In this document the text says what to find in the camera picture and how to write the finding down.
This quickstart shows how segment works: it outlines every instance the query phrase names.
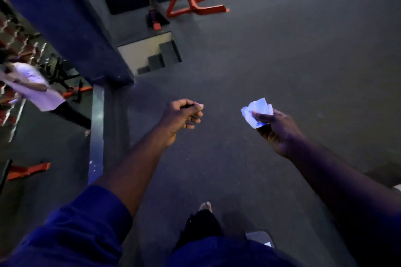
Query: foot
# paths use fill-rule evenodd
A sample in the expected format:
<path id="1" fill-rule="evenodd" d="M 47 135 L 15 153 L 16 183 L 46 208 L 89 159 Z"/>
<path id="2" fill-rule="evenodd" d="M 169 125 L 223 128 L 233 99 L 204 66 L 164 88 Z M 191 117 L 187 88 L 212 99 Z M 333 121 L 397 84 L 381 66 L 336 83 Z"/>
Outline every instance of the foot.
<path id="1" fill-rule="evenodd" d="M 210 212 L 212 212 L 212 205 L 210 205 L 210 202 L 204 202 L 199 207 L 199 211 L 201 210 L 209 210 Z"/>

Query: dumbbell rack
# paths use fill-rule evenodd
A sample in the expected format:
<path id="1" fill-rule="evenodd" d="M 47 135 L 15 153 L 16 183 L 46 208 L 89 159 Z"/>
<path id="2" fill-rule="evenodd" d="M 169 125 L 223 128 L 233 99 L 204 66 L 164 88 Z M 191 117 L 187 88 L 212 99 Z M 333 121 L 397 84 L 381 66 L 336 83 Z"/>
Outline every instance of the dumbbell rack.
<path id="1" fill-rule="evenodd" d="M 35 42 L 34 45 L 32 45 L 29 40 L 30 37 L 28 35 L 22 36 L 22 29 L 19 26 L 15 26 L 15 29 L 11 27 L 12 19 L 6 18 L 4 21 L 0 17 L 0 47 L 3 49 L 7 49 L 11 53 L 13 53 L 16 56 L 21 57 L 24 61 L 26 61 L 29 64 L 33 64 L 33 61 L 35 61 L 35 66 L 40 62 L 41 58 L 43 57 L 43 53 L 46 49 L 47 44 L 43 43 L 42 47 L 39 48 L 39 43 Z M 11 36 L 8 42 L 5 42 L 4 35 L 7 34 L 8 36 Z M 0 103 L 8 103 L 12 99 L 4 98 L 4 95 L 6 94 L 5 91 L 6 84 L 4 84 L 0 88 Z M 21 118 L 23 109 L 25 107 L 25 103 L 27 102 L 26 99 L 22 99 L 20 102 L 13 103 L 10 105 L 10 108 L 7 109 L 7 111 L 4 114 L 3 122 L 1 123 L 1 127 L 10 124 L 11 125 L 11 130 L 10 134 L 8 137 L 7 142 L 10 143 L 15 135 L 16 129 L 17 129 L 17 124 Z M 16 116 L 11 116 L 11 112 L 13 109 L 18 108 L 17 115 Z"/>

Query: rubber gym floor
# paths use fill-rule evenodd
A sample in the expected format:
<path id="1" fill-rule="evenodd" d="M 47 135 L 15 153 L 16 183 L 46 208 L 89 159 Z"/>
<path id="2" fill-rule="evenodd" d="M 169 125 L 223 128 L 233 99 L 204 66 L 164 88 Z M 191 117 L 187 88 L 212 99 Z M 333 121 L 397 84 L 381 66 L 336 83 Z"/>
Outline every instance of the rubber gym floor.
<path id="1" fill-rule="evenodd" d="M 208 2 L 224 3 L 230 12 L 172 20 L 182 63 L 138 76 L 118 91 L 131 145 L 157 123 L 168 101 L 188 97 L 205 105 L 202 123 L 181 131 L 163 155 L 120 265 L 162 265 L 188 216 L 209 200 L 231 235 L 266 230 L 277 248 L 306 266 L 356 266 L 317 195 L 240 109 L 265 97 L 361 171 L 400 164 L 401 1 Z M 145 13 L 113 17 L 114 42 L 142 39 Z M 77 173 L 87 163 L 70 167 L 58 178 L 66 189 L 54 180 L 40 183 L 42 193 L 29 195 L 40 204 L 21 203 L 18 213 L 29 225 L 14 231 L 26 234 L 84 188 L 84 173 Z M 30 219 L 32 211 L 39 217 Z"/>

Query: floor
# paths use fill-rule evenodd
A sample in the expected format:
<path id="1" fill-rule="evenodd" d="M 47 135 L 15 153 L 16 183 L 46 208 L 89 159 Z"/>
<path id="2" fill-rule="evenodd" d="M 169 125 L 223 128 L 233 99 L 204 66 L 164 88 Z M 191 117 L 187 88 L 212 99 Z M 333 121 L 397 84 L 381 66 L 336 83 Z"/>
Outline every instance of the floor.
<path id="1" fill-rule="evenodd" d="M 354 167 L 401 164 L 401 0 L 210 0 L 229 13 L 185 15 L 171 29 L 184 62 L 120 95 L 133 144 L 165 103 L 205 105 L 163 155 L 124 243 L 121 266 L 161 266 L 189 214 L 210 200 L 230 231 L 269 231 L 306 266 L 355 266 L 312 189 L 242 118 L 265 97 Z M 136 31 L 141 10 L 115 17 Z M 116 29 L 124 41 L 129 30 Z"/>
<path id="2" fill-rule="evenodd" d="M 91 115 L 92 94 L 83 93 L 76 110 Z M 51 162 L 44 173 L 5 184 L 0 195 L 0 261 L 48 215 L 74 199 L 88 184 L 89 137 L 85 129 L 27 102 L 15 137 L 2 145 L 0 160 L 21 166 Z"/>

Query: white paper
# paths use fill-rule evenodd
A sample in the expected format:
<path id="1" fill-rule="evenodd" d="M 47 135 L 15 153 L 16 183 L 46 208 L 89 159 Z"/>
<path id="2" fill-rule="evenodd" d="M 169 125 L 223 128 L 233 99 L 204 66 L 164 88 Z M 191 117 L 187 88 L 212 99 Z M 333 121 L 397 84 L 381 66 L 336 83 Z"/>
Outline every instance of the white paper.
<path id="1" fill-rule="evenodd" d="M 255 118 L 253 118 L 252 111 L 256 111 L 261 114 L 273 115 L 273 106 L 268 105 L 265 98 L 261 98 L 254 102 L 251 102 L 248 107 L 243 107 L 241 109 L 242 116 L 251 125 L 252 128 L 256 129 L 264 126 L 265 123 L 258 122 Z"/>

